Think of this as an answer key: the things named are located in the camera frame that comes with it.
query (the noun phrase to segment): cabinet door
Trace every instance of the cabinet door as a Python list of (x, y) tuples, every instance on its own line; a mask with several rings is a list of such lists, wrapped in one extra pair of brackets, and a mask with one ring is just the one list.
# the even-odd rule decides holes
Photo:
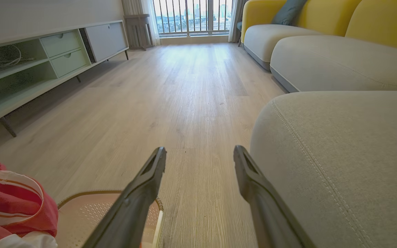
[(116, 53), (110, 28), (109, 24), (85, 28), (96, 62)]
[(110, 24), (110, 37), (114, 43), (115, 52), (119, 52), (127, 47), (125, 33), (121, 22)]

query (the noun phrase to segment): baseboard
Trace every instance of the baseboard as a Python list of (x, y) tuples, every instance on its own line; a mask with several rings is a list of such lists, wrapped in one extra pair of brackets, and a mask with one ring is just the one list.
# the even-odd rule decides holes
[(207, 43), (225, 43), (228, 35), (196, 36), (196, 37), (165, 37), (160, 38), (161, 45), (170, 44), (207, 44)]

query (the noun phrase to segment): plastic basket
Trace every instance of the plastic basket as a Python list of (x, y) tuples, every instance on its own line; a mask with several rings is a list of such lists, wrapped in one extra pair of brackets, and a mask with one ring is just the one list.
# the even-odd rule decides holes
[[(121, 190), (78, 193), (58, 205), (56, 242), (60, 248), (81, 248), (117, 200)], [(163, 205), (159, 198), (150, 205), (143, 229), (142, 248), (161, 248)]]

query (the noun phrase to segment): red cloth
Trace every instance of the red cloth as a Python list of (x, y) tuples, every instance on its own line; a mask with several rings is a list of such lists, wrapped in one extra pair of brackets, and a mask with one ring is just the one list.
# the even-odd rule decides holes
[(0, 163), (0, 239), (33, 231), (55, 237), (58, 210), (54, 200), (34, 179), (5, 169)]

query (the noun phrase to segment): window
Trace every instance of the window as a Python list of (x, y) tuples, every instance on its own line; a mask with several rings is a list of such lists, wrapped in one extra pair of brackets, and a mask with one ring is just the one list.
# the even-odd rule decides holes
[(228, 33), (232, 0), (153, 0), (161, 36)]

